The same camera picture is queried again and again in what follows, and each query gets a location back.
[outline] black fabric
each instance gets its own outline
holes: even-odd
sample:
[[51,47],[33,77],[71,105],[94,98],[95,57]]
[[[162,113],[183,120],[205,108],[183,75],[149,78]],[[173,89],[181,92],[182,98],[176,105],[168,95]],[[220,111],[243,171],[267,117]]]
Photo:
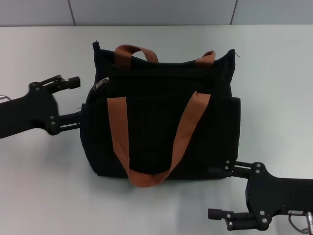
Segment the black fabric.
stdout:
[[113,64],[114,53],[95,50],[95,84],[82,106],[81,140],[89,163],[98,175],[127,177],[111,138],[107,98],[127,98],[129,154],[132,170],[157,174],[171,165],[173,142],[191,95],[211,94],[187,150],[168,179],[223,178],[209,169],[225,171],[235,162],[240,134],[240,100],[231,96],[235,51],[230,50],[210,69],[186,63],[151,63],[132,57],[130,70]]

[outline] black bag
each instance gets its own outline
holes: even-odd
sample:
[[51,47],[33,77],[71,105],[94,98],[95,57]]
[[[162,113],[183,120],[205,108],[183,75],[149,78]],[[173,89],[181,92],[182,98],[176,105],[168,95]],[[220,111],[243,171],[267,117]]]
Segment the black bag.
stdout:
[[[81,141],[95,173],[129,176],[139,187],[229,173],[240,134],[240,100],[230,88],[234,50],[215,61],[210,52],[157,63],[140,47],[113,52],[95,42],[93,49],[96,76],[82,106]],[[139,50],[148,61],[132,57]]]

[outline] white table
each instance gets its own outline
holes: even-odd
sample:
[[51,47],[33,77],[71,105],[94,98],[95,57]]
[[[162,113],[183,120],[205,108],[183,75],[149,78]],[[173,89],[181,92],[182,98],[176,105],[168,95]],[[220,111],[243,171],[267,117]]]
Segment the white table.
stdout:
[[[168,26],[0,28],[0,94],[23,96],[28,84],[57,74],[82,87],[56,93],[60,114],[76,112],[93,85],[92,42],[133,44],[162,62],[193,60],[235,48],[233,95],[242,101],[238,160],[260,161],[278,177],[313,178],[313,26]],[[166,182],[134,188],[98,177],[79,131],[30,130],[0,140],[0,234],[256,235],[296,234],[286,216],[265,233],[229,233],[207,208],[247,211],[246,180]],[[305,218],[295,219],[305,227]]]

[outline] orange handle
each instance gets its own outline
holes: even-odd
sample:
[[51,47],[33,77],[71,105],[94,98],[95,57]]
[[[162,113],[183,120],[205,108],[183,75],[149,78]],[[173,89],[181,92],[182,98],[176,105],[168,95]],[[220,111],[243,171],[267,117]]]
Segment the orange handle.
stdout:
[[203,57],[196,59],[196,65],[199,67],[210,68],[215,60],[215,51],[208,51]]
[[157,55],[151,50],[132,45],[120,45],[114,52],[115,64],[124,68],[130,68],[132,55],[138,51],[144,53],[147,61],[158,63]]
[[162,183],[181,161],[194,130],[197,127],[211,95],[194,92],[182,113],[173,144],[172,163],[169,170],[149,175],[130,169],[129,136],[126,97],[108,98],[108,113],[113,150],[122,163],[132,184],[146,188]]

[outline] robotic arm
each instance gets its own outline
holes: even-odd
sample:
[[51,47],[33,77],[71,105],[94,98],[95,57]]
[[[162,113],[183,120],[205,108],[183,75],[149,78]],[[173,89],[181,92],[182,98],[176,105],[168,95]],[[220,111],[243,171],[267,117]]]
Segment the robotic arm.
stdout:
[[246,205],[249,212],[234,213],[208,209],[208,218],[226,221],[227,229],[245,230],[268,229],[276,215],[306,216],[309,229],[299,230],[313,235],[313,180],[283,179],[269,174],[262,163],[236,162],[232,176],[248,179],[246,186]]
[[79,77],[65,81],[60,75],[29,84],[29,92],[24,97],[0,103],[0,138],[33,128],[42,128],[50,135],[79,128],[80,112],[59,116],[58,105],[52,95],[78,87]]
[[[0,103],[0,138],[5,138],[33,128],[42,128],[50,135],[80,128],[81,112],[60,116],[53,93],[80,86],[79,77],[64,80],[60,75],[43,82],[33,82],[24,97]],[[234,213],[208,209],[208,218],[226,221],[227,229],[268,229],[276,215],[305,216],[308,229],[298,232],[313,235],[313,180],[276,178],[268,173],[262,163],[241,163],[225,167],[226,177],[248,179],[246,205],[249,212]]]

